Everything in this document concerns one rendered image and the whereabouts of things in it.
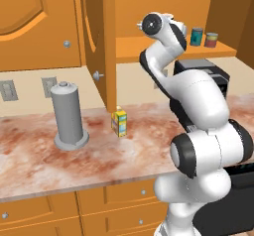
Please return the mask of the orange open cabinet door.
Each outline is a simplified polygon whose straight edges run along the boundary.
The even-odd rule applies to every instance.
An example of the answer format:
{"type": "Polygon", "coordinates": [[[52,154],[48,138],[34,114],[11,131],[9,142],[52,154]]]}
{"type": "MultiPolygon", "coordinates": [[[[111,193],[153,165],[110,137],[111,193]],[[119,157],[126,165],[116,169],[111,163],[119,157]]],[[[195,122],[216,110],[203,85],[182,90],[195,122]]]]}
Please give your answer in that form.
{"type": "Polygon", "coordinates": [[[116,110],[115,0],[81,0],[86,65],[108,112],[116,110]]]}
{"type": "Polygon", "coordinates": [[[254,0],[250,4],[236,56],[254,69],[254,0]]]}

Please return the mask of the orange closed cabinet door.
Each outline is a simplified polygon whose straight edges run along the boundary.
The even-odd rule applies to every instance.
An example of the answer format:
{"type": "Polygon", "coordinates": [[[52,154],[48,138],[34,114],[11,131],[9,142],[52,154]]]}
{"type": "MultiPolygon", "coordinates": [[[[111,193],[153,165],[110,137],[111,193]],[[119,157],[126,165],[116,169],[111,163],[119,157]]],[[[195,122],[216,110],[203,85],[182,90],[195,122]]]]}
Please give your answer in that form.
{"type": "Polygon", "coordinates": [[[76,0],[0,0],[0,71],[80,64],[76,0]]]}

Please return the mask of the yellow carton box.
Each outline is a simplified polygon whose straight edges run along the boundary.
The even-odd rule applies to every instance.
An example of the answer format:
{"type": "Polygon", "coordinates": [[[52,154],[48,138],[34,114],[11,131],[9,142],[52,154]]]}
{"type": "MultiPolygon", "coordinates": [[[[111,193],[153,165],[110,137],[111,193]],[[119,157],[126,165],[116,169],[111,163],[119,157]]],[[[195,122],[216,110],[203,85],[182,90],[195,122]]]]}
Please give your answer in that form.
{"type": "Polygon", "coordinates": [[[127,113],[120,106],[111,114],[111,129],[118,137],[127,135],[127,113]]]}

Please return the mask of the grey cylinder on round base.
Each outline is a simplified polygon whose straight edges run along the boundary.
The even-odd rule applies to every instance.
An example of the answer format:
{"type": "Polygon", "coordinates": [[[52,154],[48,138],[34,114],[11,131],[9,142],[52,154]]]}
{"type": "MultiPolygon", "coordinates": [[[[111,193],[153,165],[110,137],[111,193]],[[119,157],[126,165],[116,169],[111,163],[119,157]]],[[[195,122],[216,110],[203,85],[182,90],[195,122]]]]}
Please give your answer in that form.
{"type": "Polygon", "coordinates": [[[58,126],[56,146],[64,151],[83,147],[89,141],[89,134],[82,127],[77,86],[61,81],[51,88],[51,95],[58,126]]]}

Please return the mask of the black countertop appliance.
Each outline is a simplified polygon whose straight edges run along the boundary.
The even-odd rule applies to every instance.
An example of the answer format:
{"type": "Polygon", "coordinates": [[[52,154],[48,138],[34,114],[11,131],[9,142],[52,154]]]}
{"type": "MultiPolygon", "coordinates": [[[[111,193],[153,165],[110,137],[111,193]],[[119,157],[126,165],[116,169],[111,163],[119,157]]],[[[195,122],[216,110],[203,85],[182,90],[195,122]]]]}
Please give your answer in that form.
{"type": "MultiPolygon", "coordinates": [[[[178,74],[189,69],[199,69],[208,73],[216,82],[223,96],[227,96],[230,75],[223,69],[208,59],[180,59],[175,61],[174,74],[178,74]]],[[[170,108],[175,113],[180,124],[187,132],[192,132],[195,129],[195,124],[191,121],[178,100],[171,99],[170,108]]]]}

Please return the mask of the orange drawer front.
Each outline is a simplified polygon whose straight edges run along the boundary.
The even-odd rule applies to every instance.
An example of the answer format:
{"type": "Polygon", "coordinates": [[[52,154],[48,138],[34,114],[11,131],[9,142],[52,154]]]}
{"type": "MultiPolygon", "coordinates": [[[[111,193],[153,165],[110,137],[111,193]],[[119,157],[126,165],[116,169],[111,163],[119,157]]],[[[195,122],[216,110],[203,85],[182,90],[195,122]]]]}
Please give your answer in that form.
{"type": "Polygon", "coordinates": [[[168,205],[152,202],[113,211],[83,215],[84,236],[154,236],[168,205]]]}
{"type": "Polygon", "coordinates": [[[80,190],[76,193],[80,211],[87,215],[154,202],[153,184],[147,179],[80,190]]]}
{"type": "Polygon", "coordinates": [[[0,203],[0,230],[78,216],[73,192],[0,203]],[[2,214],[9,214],[7,219],[2,214]]]}

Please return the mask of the teal can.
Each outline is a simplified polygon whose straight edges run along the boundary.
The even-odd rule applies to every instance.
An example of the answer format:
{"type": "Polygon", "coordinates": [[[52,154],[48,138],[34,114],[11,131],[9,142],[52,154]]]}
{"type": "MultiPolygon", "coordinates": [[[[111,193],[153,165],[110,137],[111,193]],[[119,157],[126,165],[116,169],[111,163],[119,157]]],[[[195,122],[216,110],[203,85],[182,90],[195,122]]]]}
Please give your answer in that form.
{"type": "Polygon", "coordinates": [[[199,46],[202,40],[203,28],[194,27],[191,29],[190,44],[192,46],[199,46]]]}

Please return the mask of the red can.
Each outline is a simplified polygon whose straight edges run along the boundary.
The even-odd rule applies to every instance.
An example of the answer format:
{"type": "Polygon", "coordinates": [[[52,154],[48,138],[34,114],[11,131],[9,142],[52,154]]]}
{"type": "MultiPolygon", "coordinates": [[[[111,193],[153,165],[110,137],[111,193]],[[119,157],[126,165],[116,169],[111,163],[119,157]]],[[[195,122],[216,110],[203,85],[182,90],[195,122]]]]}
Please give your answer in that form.
{"type": "Polygon", "coordinates": [[[207,33],[205,37],[204,45],[207,48],[215,48],[217,39],[218,39],[218,35],[216,33],[207,33]]]}

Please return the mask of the black under-counter appliance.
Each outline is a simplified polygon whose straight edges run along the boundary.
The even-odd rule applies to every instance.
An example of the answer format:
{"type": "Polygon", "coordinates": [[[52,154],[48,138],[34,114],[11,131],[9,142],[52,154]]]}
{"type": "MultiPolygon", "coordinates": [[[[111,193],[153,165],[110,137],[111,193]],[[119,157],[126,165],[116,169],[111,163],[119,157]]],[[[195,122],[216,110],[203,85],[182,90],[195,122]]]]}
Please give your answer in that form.
{"type": "Polygon", "coordinates": [[[226,168],[231,190],[201,208],[193,219],[201,236],[230,236],[254,229],[254,162],[226,168]]]}

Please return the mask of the orange wall cabinet shelf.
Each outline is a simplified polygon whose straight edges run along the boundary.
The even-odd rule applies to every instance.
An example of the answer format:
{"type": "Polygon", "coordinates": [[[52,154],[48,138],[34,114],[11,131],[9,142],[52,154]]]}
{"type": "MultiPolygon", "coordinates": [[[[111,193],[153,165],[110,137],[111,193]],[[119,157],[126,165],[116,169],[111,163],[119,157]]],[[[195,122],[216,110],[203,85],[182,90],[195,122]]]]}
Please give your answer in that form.
{"type": "Polygon", "coordinates": [[[211,0],[115,0],[116,60],[135,62],[153,41],[137,27],[150,12],[171,13],[192,27],[205,27],[211,0]]]}

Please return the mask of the grey wall outlet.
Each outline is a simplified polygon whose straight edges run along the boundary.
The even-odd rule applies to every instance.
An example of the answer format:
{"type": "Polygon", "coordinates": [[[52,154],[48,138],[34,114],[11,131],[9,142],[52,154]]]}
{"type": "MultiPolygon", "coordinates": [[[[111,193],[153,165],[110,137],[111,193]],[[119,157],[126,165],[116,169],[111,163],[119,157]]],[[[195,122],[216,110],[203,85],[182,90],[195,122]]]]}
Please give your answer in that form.
{"type": "Polygon", "coordinates": [[[0,80],[0,93],[4,101],[16,101],[18,99],[13,80],[0,80]]]}
{"type": "Polygon", "coordinates": [[[54,77],[43,77],[42,84],[46,98],[51,97],[51,88],[57,84],[57,78],[54,77]]]}

